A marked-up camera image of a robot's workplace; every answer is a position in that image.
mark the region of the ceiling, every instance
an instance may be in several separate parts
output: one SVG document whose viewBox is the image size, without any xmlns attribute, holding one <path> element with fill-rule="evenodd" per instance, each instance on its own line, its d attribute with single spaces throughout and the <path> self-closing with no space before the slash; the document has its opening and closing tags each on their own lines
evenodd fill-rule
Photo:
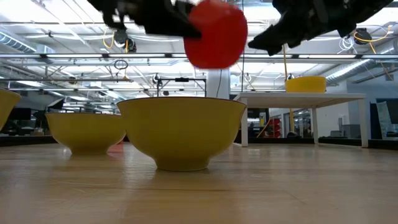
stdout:
<svg viewBox="0 0 398 224">
<path fill-rule="evenodd" d="M 42 44 L 50 47 L 56 53 L 81 54 L 81 53 L 123 53 L 119 47 L 106 48 L 103 41 L 111 44 L 112 31 L 107 29 L 102 20 L 100 12 L 96 11 L 86 0 L 43 0 L 44 7 L 40 7 L 35 2 L 38 0 L 0 0 L 0 29 L 11 32 L 21 37 L 32 45 Z M 242 2 L 234 1 L 240 8 Z M 279 13 L 272 7 L 271 1 L 247 0 L 244 1 L 244 14 L 248 20 L 249 37 L 251 40 L 255 35 L 262 32 L 269 25 L 275 23 L 280 18 Z M 368 32 L 376 39 L 386 34 L 388 25 L 392 25 L 390 34 L 384 40 L 375 43 L 376 47 L 394 38 L 398 32 L 396 14 L 398 8 L 387 7 L 381 12 L 359 24 L 366 27 Z M 184 53 L 183 41 L 178 37 L 162 37 L 145 35 L 144 29 L 138 27 L 126 19 L 126 26 L 129 35 L 137 45 L 137 53 Z M 352 45 L 344 50 L 342 40 L 337 32 L 330 32 L 313 39 L 303 42 L 294 49 L 288 49 L 288 54 L 353 54 L 353 50 L 359 54 L 369 52 L 368 46 Z M 2 53 L 20 53 L 8 46 L 0 44 Z M 261 50 L 245 48 L 246 54 L 264 54 Z M 14 59 L 18 66 L 25 67 L 34 73 L 43 75 L 44 66 L 31 65 L 26 67 L 24 60 Z M 113 78 L 117 70 L 109 62 L 109 66 L 49 66 L 47 75 L 52 74 L 51 78 Z M 152 77 L 158 73 L 162 77 L 190 77 L 201 78 L 207 74 L 206 70 L 193 68 L 187 60 L 173 60 L 170 58 L 151 59 L 150 66 L 145 58 L 129 61 L 128 69 L 121 71 L 120 78 L 126 76 L 134 82 L 102 82 L 102 87 L 123 88 L 134 86 L 137 88 L 151 88 Z M 321 63 L 307 60 L 300 63 L 288 63 L 287 70 L 295 76 L 299 76 L 313 67 L 333 68 L 337 63 Z M 242 62 L 230 68 L 232 75 L 240 76 Z M 244 81 L 247 88 L 275 88 L 279 89 L 284 85 L 284 64 L 280 61 L 272 62 L 245 62 L 244 73 L 249 76 L 249 82 Z M 171 83 L 170 86 L 198 88 L 195 83 Z M 62 83 L 65 88 L 75 88 L 84 86 L 79 83 L 74 86 L 69 83 Z M 180 92 L 176 91 L 173 95 L 203 95 L 201 91 Z M 147 97 L 148 94 L 139 91 L 124 91 L 120 95 L 125 98 Z"/>
</svg>

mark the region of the bowl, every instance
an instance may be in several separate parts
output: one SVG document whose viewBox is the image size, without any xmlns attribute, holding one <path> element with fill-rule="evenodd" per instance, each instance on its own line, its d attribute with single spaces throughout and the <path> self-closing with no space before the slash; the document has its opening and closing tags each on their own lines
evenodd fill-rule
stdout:
<svg viewBox="0 0 398 224">
<path fill-rule="evenodd" d="M 0 130 L 6 123 L 13 107 L 21 99 L 17 93 L 0 89 Z"/>
<path fill-rule="evenodd" d="M 118 103 L 131 143 L 159 169 L 206 169 L 234 141 L 246 108 L 231 100 L 160 97 Z"/>
<path fill-rule="evenodd" d="M 298 77 L 286 81 L 287 93 L 325 93 L 325 77 Z"/>
<path fill-rule="evenodd" d="M 122 117 L 94 113 L 47 113 L 53 138 L 68 147 L 72 154 L 106 154 L 126 132 Z"/>
</svg>

